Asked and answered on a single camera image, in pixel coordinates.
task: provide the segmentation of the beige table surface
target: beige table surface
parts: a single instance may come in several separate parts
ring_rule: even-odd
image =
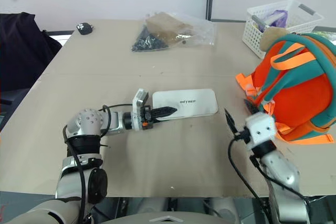
[[[169,121],[152,130],[102,139],[109,145],[101,149],[108,196],[249,197],[227,159],[232,135],[224,113],[227,108],[238,127],[248,116],[234,76],[252,72],[260,60],[241,40],[244,24],[217,24],[214,47],[133,53],[130,47],[140,22],[91,23],[93,33],[71,36],[2,130],[0,190],[53,194],[66,156],[61,129],[83,108],[131,102],[138,88],[151,94],[211,88],[219,106],[214,116]],[[299,168],[303,194],[336,194],[335,144],[276,145]],[[234,146],[238,167],[256,192],[266,196],[266,183],[248,156],[243,142]]]

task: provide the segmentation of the floor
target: floor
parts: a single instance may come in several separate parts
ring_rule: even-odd
[[[0,191],[0,223],[6,223],[14,217],[25,213],[39,203],[53,199],[52,195],[34,195],[9,193]],[[136,213],[139,202],[142,198],[128,198],[128,206],[124,214],[132,215]],[[95,223],[101,223],[115,217],[120,217],[118,202],[120,198],[106,198],[96,205],[97,211],[93,210],[92,214]],[[202,205],[203,198],[179,198],[177,199],[178,211],[192,211],[205,213]],[[268,224],[268,221],[260,211],[258,203],[254,199],[235,198],[235,206],[243,224]],[[312,224],[336,223],[336,196],[324,197],[311,203],[312,206]]]

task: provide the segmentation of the orange backpack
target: orange backpack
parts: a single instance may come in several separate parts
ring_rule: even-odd
[[[259,110],[275,118],[278,138],[332,143],[336,117],[336,46],[315,34],[277,39],[256,70],[236,80]]]

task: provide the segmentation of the black wire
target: black wire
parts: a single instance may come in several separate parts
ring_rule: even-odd
[[[101,136],[100,137],[103,137],[103,136],[105,136],[106,135],[106,133],[108,133],[109,132],[109,129],[110,129],[110,126],[111,126],[111,120],[112,120],[112,116],[111,116],[111,111],[110,111],[110,108],[109,107],[107,107],[106,105],[103,105],[103,108],[102,108],[102,110],[105,112],[105,110],[107,110],[107,113],[108,113],[108,115],[109,115],[109,119],[108,119],[108,121],[107,121],[107,126],[106,126],[106,129],[105,129],[105,131],[103,132],[103,134],[101,134]]]
[[[75,159],[78,171],[79,171],[79,176],[80,176],[80,183],[81,183],[81,202],[80,202],[80,209],[79,209],[79,216],[78,216],[78,223],[79,224],[83,224],[84,221],[84,213],[85,213],[85,197],[86,197],[86,187],[85,187],[85,177],[84,177],[84,172],[83,172],[83,167],[80,164],[79,158],[72,146],[72,144],[68,141],[68,137],[67,137],[67,133],[66,133],[66,129],[67,129],[67,125],[65,125],[63,127],[63,138],[64,138],[64,142],[68,145],[68,148],[73,156],[73,158]]]
[[[308,200],[305,196],[303,196],[303,195],[302,195],[301,193],[299,193],[298,191],[295,191],[293,188],[290,188],[290,187],[286,186],[286,185],[283,184],[282,182],[280,182],[280,181],[278,181],[278,180],[276,180],[276,179],[271,178],[270,176],[268,176],[268,175],[267,175],[267,174],[260,168],[259,165],[256,166],[256,167],[257,167],[258,171],[259,171],[259,172],[260,172],[260,173],[261,173],[267,180],[272,181],[273,183],[275,183],[275,184],[277,184],[277,185],[283,187],[284,189],[290,191],[291,193],[293,193],[293,194],[299,196],[302,200],[304,200],[304,202],[306,203],[306,206],[307,206],[308,215],[310,215],[310,213],[311,213],[310,202],[309,202],[309,200]]]
[[[262,210],[264,211],[267,220],[270,224],[272,224],[272,218],[267,210],[267,208],[264,206],[263,201],[260,199],[260,197],[257,195],[257,193],[253,190],[253,188],[251,187],[251,185],[247,182],[247,180],[243,177],[243,175],[241,174],[241,172],[239,171],[239,169],[237,168],[237,166],[235,165],[235,163],[232,160],[232,155],[231,155],[231,150],[232,150],[232,145],[233,143],[237,141],[236,139],[232,139],[229,143],[229,147],[227,149],[227,155],[229,158],[229,161],[232,165],[232,167],[234,168],[234,170],[236,171],[237,175],[239,176],[239,178],[244,182],[245,186],[250,190],[250,192],[253,194],[253,196],[259,201],[259,204],[262,208]]]
[[[205,200],[203,200],[202,202],[209,210],[214,212],[218,217],[223,218],[223,216],[220,215],[220,213],[218,211],[216,211],[214,208],[212,208],[207,202],[205,202]]]
[[[115,107],[121,107],[121,106],[133,106],[132,103],[122,103],[122,104],[117,104],[117,105],[111,105],[111,106],[108,106],[109,108],[115,108]]]
[[[104,214],[101,210],[99,210],[96,206],[93,206],[93,209],[100,215],[102,215],[103,217],[105,217],[108,220],[112,220],[111,217],[108,217],[106,214]]]

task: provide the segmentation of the purple item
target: purple item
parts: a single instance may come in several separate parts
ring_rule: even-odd
[[[271,15],[267,16],[263,21],[268,26],[285,28],[287,18],[288,18],[288,11],[286,11],[286,10],[276,10]],[[264,32],[264,27],[259,26],[259,30]]]
[[[281,18],[279,18],[278,20],[274,21],[272,24],[270,24],[270,26],[285,28],[286,27],[286,21],[287,21],[287,18],[288,18],[288,11],[286,11],[286,10],[276,10],[275,12],[273,12],[271,14],[271,16],[275,15],[275,14],[279,14],[279,13],[284,13],[284,15]]]

